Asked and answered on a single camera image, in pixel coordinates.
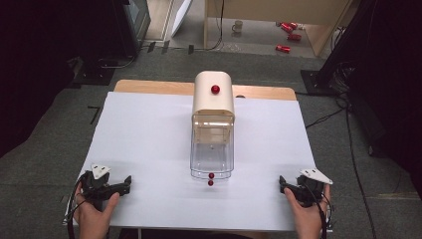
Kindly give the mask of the clear drawer with red knob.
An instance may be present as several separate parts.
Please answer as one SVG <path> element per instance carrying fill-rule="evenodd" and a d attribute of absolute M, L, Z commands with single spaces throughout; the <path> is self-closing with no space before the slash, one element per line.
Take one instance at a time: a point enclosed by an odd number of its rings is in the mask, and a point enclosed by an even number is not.
<path fill-rule="evenodd" d="M 234 170 L 234 118 L 231 116 L 192 117 L 191 176 L 206 180 L 226 180 Z"/>

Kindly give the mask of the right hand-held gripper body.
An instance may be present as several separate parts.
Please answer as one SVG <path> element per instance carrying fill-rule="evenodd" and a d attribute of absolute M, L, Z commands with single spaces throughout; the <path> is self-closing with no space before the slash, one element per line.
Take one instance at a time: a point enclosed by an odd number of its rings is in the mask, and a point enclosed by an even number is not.
<path fill-rule="evenodd" d="M 300 174 L 291 191 L 303 207 L 310 207 L 321 201 L 324 186 L 333 181 L 316 168 L 302 169 Z"/>

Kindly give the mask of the person's right hand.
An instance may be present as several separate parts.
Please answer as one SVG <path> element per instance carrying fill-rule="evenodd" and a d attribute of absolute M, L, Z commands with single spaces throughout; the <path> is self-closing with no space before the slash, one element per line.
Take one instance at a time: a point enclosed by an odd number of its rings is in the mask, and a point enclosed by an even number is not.
<path fill-rule="evenodd" d="M 323 195 L 325 199 L 319 205 L 313 205 L 308 208 L 300 206 L 294 194 L 285 195 L 290 203 L 295 227 L 299 239 L 319 239 L 322 224 L 325 222 L 328 202 L 330 201 L 330 185 L 324 186 Z"/>

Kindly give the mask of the white board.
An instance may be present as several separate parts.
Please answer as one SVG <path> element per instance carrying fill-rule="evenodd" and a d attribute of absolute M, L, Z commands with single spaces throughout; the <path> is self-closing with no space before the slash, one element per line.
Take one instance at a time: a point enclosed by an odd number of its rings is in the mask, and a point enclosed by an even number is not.
<path fill-rule="evenodd" d="M 172 32 L 175 33 L 180 28 L 186 14 L 188 13 L 193 0 L 184 0 L 179 9 L 176 12 Z"/>

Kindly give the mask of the white table sheet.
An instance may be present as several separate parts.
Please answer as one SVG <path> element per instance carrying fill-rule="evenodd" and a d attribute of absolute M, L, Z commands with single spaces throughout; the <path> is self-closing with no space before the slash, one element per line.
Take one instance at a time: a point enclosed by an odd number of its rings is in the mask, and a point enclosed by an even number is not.
<path fill-rule="evenodd" d="M 106 96 L 83 168 L 109 167 L 112 183 L 132 179 L 112 225 L 294 230 L 279 179 L 294 183 L 315 165 L 299 103 L 236 100 L 234 169 L 212 185 L 190 174 L 191 112 L 189 96 Z"/>

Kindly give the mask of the black metal stand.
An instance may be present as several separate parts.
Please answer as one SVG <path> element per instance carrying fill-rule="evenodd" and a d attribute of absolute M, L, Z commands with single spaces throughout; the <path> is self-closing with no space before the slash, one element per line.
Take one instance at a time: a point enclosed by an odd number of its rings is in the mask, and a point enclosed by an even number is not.
<path fill-rule="evenodd" d="M 301 70 L 307 95 L 335 96 L 348 91 L 346 79 L 340 73 L 355 68 L 367 50 L 376 4 L 377 0 L 360 0 L 355 15 L 321 69 Z"/>

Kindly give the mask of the person's left hand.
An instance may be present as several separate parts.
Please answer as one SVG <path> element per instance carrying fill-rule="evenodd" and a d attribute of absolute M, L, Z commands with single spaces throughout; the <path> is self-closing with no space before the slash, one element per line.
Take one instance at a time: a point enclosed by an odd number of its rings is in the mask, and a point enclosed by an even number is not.
<path fill-rule="evenodd" d="M 119 193 L 114 193 L 105 209 L 98 211 L 82 196 L 82 185 L 76 189 L 75 199 L 79 208 L 74 212 L 74 219 L 80 227 L 80 239 L 105 239 L 114 209 L 119 202 Z"/>

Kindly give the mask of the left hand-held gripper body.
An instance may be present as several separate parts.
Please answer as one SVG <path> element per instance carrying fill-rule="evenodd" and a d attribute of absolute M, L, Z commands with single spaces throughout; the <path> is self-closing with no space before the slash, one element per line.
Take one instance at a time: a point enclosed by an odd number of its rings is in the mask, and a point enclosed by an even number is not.
<path fill-rule="evenodd" d="M 86 199 L 105 201 L 112 195 L 119 193 L 123 195 L 123 184 L 109 184 L 108 166 L 92 164 L 91 169 L 87 170 L 82 178 L 82 190 Z"/>

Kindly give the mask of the black stand base plate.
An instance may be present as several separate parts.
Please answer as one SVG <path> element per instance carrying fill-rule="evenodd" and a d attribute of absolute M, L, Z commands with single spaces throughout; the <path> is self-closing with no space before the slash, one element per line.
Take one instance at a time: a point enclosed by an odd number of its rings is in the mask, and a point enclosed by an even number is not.
<path fill-rule="evenodd" d="M 73 79 L 73 84 L 108 86 L 114 69 L 104 67 L 99 62 L 86 62 L 79 59 L 79 67 Z"/>

